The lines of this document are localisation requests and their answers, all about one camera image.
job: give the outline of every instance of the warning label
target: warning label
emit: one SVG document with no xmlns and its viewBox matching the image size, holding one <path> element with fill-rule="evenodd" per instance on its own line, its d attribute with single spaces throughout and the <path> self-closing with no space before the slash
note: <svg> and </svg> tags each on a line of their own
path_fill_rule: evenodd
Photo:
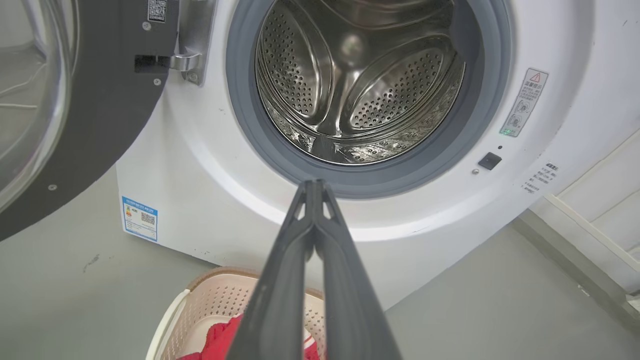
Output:
<svg viewBox="0 0 640 360">
<path fill-rule="evenodd" d="M 560 168 L 557 165 L 548 161 L 545 166 L 528 178 L 521 187 L 524 191 L 533 195 L 547 187 L 557 177 L 558 170 Z"/>
<path fill-rule="evenodd" d="M 542 94 L 548 77 L 549 74 L 546 72 L 531 68 L 527 70 L 520 87 L 520 93 L 511 108 L 511 113 L 509 113 L 509 117 L 507 117 L 502 129 L 500 129 L 501 134 L 513 137 L 520 134 L 524 124 L 529 120 L 529 115 L 531 115 L 538 102 L 538 98 Z"/>
</svg>

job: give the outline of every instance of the stainless steel drum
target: stainless steel drum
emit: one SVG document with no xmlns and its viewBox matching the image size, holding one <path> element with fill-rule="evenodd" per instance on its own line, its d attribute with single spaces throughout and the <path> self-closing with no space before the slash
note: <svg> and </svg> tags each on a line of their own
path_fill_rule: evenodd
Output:
<svg viewBox="0 0 640 360">
<path fill-rule="evenodd" d="M 450 0 L 278 0 L 256 50 L 262 103 L 297 148 L 341 165 L 426 139 L 465 73 Z"/>
</svg>

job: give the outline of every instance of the white basket handle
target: white basket handle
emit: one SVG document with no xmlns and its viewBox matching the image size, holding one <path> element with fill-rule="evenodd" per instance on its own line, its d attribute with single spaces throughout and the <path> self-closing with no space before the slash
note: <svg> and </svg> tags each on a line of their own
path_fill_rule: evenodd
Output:
<svg viewBox="0 0 640 360">
<path fill-rule="evenodd" d="M 160 345 L 160 341 L 164 334 L 167 331 L 167 326 L 171 323 L 171 320 L 175 316 L 175 312 L 182 303 L 182 301 L 191 293 L 191 290 L 185 289 L 183 292 L 179 293 L 178 296 L 175 297 L 169 308 L 164 312 L 162 320 L 158 324 L 156 328 L 156 333 L 154 337 L 151 339 L 151 344 L 149 345 L 149 349 L 147 350 L 146 360 L 154 360 L 156 358 L 156 353 L 158 351 L 158 346 Z"/>
</svg>

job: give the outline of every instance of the blue energy label sticker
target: blue energy label sticker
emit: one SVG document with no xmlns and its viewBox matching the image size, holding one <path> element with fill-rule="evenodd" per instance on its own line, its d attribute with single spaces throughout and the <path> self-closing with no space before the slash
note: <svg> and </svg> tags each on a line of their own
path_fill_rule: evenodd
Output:
<svg viewBox="0 0 640 360">
<path fill-rule="evenodd" d="M 126 231 L 142 238 L 158 241 L 158 212 L 137 201 L 122 197 L 122 213 Z"/>
</svg>

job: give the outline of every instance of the gray rubber gasket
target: gray rubber gasket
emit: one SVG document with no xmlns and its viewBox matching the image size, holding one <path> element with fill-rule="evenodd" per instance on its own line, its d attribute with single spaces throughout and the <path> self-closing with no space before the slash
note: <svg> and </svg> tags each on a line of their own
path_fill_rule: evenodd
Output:
<svg viewBox="0 0 640 360">
<path fill-rule="evenodd" d="M 467 73 L 442 125 L 416 148 L 383 163 L 346 167 L 315 160 L 278 132 L 258 95 L 255 44 L 272 4 L 239 1 L 227 39 L 227 83 L 245 136 L 269 166 L 293 183 L 325 179 L 336 196 L 349 199 L 406 192 L 455 165 L 475 145 L 500 104 L 511 65 L 506 6 L 502 0 L 460 1 L 451 32 L 454 46 L 467 62 Z"/>
</svg>

